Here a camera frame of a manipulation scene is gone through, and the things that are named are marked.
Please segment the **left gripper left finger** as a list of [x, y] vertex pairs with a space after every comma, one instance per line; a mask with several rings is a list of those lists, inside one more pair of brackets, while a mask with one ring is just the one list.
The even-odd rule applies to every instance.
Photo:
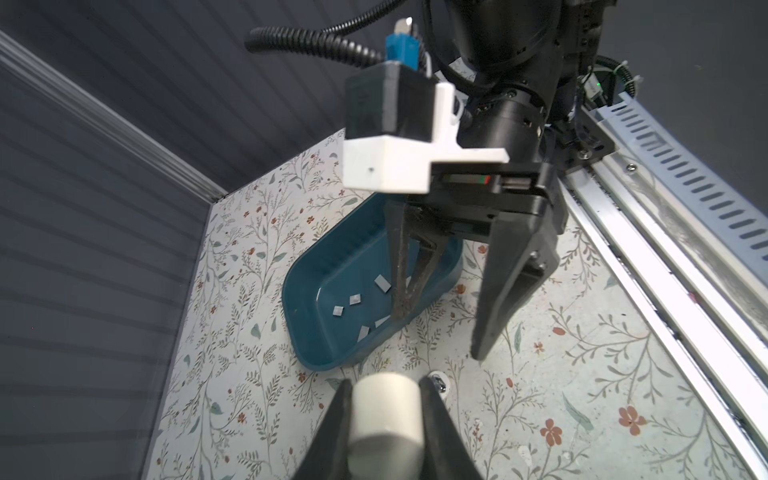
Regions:
[[352, 391], [350, 380], [343, 380], [331, 401], [328, 411], [294, 473], [293, 480], [350, 479], [348, 467], [348, 441], [352, 418]]

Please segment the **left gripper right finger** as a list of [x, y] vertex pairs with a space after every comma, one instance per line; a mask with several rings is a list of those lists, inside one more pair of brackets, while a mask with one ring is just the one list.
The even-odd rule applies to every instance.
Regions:
[[437, 387], [429, 377], [418, 382], [424, 425], [424, 463], [420, 479], [480, 480]]

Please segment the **beige mini stapler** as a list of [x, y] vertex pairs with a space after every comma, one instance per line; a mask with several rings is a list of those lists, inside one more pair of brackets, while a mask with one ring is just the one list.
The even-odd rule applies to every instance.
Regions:
[[418, 384], [384, 372], [352, 390], [348, 468], [353, 479], [417, 479], [425, 434]]

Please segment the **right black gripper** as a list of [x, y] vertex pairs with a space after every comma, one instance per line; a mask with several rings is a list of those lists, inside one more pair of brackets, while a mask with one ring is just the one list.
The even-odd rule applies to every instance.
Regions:
[[557, 167], [549, 162], [443, 163], [433, 170], [428, 193], [390, 194], [388, 200], [392, 321], [414, 311], [448, 236], [487, 239], [470, 349], [474, 359], [485, 360], [515, 312], [559, 263], [557, 237], [564, 233], [568, 213]]

